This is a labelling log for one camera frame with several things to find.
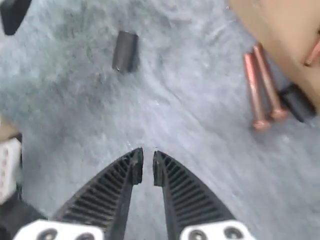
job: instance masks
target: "bolt head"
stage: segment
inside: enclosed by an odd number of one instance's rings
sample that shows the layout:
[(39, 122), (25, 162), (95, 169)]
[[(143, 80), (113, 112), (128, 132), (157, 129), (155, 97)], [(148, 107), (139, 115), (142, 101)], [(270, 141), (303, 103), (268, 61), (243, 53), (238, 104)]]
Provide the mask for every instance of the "bolt head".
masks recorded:
[(271, 127), (270, 122), (266, 119), (254, 121), (252, 125), (258, 132), (263, 132)]
[(270, 117), (277, 122), (281, 122), (287, 119), (289, 116), (289, 111), (287, 109), (276, 109), (270, 113)]

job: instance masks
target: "copper bolt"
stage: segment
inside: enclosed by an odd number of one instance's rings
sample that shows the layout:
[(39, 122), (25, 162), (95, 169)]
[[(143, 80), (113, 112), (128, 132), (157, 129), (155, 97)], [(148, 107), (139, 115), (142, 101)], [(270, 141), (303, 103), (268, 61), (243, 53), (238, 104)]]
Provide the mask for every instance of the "copper bolt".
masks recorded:
[(320, 57), (320, 39), (315, 44), (313, 49), (310, 51), (309, 55), (304, 61), (306, 67), (311, 67), (311, 65)]
[(289, 116), (289, 112), (281, 106), (281, 101), (275, 87), (275, 81), (272, 77), (262, 45), (260, 43), (254, 45), (253, 52), (257, 60), (263, 85), (272, 108), (269, 115), (275, 121), (282, 121)]
[(251, 52), (244, 54), (243, 61), (245, 76), (249, 85), (251, 96), (252, 111), (255, 118), (252, 122), (252, 126), (257, 131), (263, 131), (270, 127), (270, 123), (266, 119), (265, 111), (260, 98), (259, 85), (254, 65), (254, 55)]

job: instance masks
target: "black object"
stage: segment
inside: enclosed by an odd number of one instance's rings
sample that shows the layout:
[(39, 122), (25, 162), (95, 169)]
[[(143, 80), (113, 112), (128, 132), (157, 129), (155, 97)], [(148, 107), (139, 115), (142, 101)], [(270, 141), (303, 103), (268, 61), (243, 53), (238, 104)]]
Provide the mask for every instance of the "black object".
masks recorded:
[(0, 6), (4, 33), (12, 36), (16, 33), (30, 7), (31, 0), (4, 0)]
[(121, 73), (131, 72), (138, 45), (138, 35), (119, 31), (113, 53), (112, 68)]
[(235, 219), (199, 178), (163, 152), (154, 153), (153, 175), (163, 191), (168, 240), (178, 240), (187, 226)]
[(142, 181), (143, 150), (120, 157), (85, 184), (53, 220), (100, 227), (107, 239), (124, 238), (133, 185)]
[[(123, 240), (134, 185), (142, 181), (143, 150), (137, 148), (107, 166), (74, 194), (50, 219), (100, 227), (106, 240)], [(227, 207), (210, 189), (181, 163), (161, 151), (153, 156), (154, 185), (162, 187), (168, 240), (179, 240), (185, 227), (234, 220)], [(16, 193), (0, 206), (0, 240), (11, 240), (24, 225), (44, 216), (23, 202)], [(47, 229), (39, 237), (54, 236)], [(242, 233), (227, 228), (226, 237)], [(76, 240), (91, 240), (89, 233)], [(190, 240), (208, 237), (200, 230), (189, 234)]]
[(301, 123), (316, 115), (316, 109), (302, 90), (296, 85), (282, 89), (279, 92), (282, 103), (291, 111), (292, 115)]
[(20, 228), (38, 219), (46, 218), (33, 206), (22, 201), (16, 192), (0, 206), (0, 239), (12, 239)]

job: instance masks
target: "brown cardboard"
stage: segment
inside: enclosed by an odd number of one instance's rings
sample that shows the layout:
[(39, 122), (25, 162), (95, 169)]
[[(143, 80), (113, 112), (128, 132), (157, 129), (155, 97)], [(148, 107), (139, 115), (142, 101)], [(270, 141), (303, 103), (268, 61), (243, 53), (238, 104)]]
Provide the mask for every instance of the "brown cardboard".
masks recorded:
[(307, 54), (320, 38), (320, 1), (230, 0), (230, 6), (320, 113), (320, 62), (304, 66)]
[(14, 127), (13, 124), (0, 113), (0, 143), (3, 143), (8, 139), (15, 138), (20, 135), (21, 134), (18, 129)]

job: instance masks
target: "grey carpet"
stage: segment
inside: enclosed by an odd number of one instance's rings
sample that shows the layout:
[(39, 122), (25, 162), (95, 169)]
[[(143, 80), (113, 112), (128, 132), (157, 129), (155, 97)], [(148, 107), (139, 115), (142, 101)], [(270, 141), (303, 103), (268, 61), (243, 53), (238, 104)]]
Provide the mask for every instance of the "grey carpet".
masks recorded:
[[(111, 69), (118, 29), (140, 36), (133, 74)], [(0, 109), (24, 134), (25, 199), (51, 216), (143, 147), (126, 240), (167, 238), (154, 150), (185, 164), (257, 239), (319, 239), (319, 118), (250, 129), (242, 54), (252, 43), (222, 0), (33, 0), (0, 54)]]

